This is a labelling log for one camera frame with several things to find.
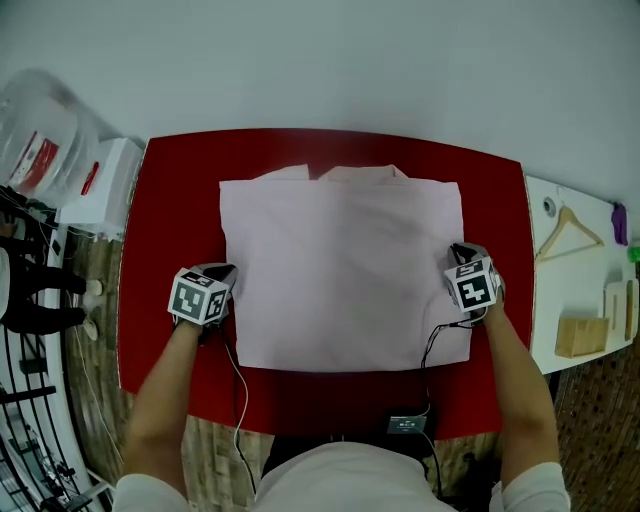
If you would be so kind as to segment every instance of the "wooden hanger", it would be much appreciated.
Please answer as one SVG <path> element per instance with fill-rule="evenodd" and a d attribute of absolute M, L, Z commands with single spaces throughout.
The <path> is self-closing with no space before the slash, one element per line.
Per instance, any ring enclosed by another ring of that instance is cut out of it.
<path fill-rule="evenodd" d="M 569 223 L 573 224 L 585 235 L 591 238 L 594 243 L 591 245 L 585 245 L 584 247 L 578 247 L 577 249 L 571 249 L 570 251 L 562 252 L 560 254 L 554 254 L 553 256 L 547 256 L 547 253 L 549 252 L 551 247 L 553 247 L 553 244 L 556 243 L 556 240 L 560 236 L 560 233 L 562 233 L 564 227 Z M 591 231 L 588 227 L 586 227 L 584 224 L 582 224 L 582 222 L 578 220 L 576 214 L 573 213 L 573 210 L 571 208 L 563 206 L 562 208 L 560 208 L 560 214 L 558 215 L 558 225 L 536 255 L 536 265 L 542 263 L 543 261 L 551 261 L 555 260 L 556 258 L 563 258 L 564 256 L 569 256 L 570 254 L 576 254 L 578 252 L 586 251 L 587 249 L 591 249 L 593 247 L 604 247 L 604 242 L 598 235 L 596 235 L 593 231 Z"/>

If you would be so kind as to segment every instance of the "white t-shirt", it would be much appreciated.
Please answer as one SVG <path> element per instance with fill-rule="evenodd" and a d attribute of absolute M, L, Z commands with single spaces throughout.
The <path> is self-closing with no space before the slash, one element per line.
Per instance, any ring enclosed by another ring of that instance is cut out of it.
<path fill-rule="evenodd" d="M 506 489 L 494 488 L 491 512 L 569 512 L 558 464 L 529 469 Z M 438 501 L 419 462 L 358 443 L 330 443 L 269 472 L 258 488 L 254 512 L 429 511 L 454 509 Z M 113 512 L 189 512 L 187 500 L 146 475 L 119 482 Z"/>
<path fill-rule="evenodd" d="M 0 247 L 0 319 L 9 305 L 9 253 Z"/>

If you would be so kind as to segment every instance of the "wall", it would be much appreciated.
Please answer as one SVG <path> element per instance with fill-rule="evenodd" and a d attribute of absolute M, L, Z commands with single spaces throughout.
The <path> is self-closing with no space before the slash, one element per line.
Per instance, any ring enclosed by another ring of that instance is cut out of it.
<path fill-rule="evenodd" d="M 13 0 L 0 9 L 0 82 L 46 68 L 127 135 L 408 135 L 640 206 L 634 0 Z"/>

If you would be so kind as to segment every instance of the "wooden floor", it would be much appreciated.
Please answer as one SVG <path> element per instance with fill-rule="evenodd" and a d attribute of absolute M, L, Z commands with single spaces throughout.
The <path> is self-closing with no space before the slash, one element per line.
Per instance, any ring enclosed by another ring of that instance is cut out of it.
<path fill-rule="evenodd" d="M 111 482 L 121 471 L 98 408 L 122 453 L 132 396 L 118 388 L 116 366 L 117 286 L 121 245 L 70 241 L 69 268 L 105 284 L 104 302 L 91 314 L 100 330 L 91 342 L 78 330 L 65 334 L 71 401 L 87 465 Z M 83 370 L 83 359 L 86 375 Z M 592 363 L 562 372 L 556 412 L 565 479 L 574 512 L 640 509 L 640 343 Z M 89 382 L 93 387 L 94 399 Z M 240 511 L 249 507 L 247 476 L 233 443 L 233 430 L 189 418 L 183 463 L 189 500 L 200 511 Z M 241 433 L 241 446 L 259 478 L 272 438 Z M 494 462 L 497 434 L 436 443 L 445 496 L 469 492 L 468 454 Z M 486 471 L 480 476 L 487 477 Z M 435 481 L 435 471 L 429 471 Z"/>

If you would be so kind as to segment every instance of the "white shoe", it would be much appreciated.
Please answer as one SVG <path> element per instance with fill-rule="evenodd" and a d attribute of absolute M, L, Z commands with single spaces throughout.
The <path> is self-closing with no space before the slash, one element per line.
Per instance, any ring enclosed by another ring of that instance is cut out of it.
<path fill-rule="evenodd" d="M 96 324 L 92 320 L 89 320 L 89 317 L 86 317 L 84 322 L 82 322 L 82 328 L 91 341 L 98 339 L 98 327 L 96 327 Z"/>
<path fill-rule="evenodd" d="M 96 297 L 102 295 L 102 283 L 97 279 L 89 279 L 87 281 L 87 290 L 84 293 L 86 295 L 95 295 Z"/>

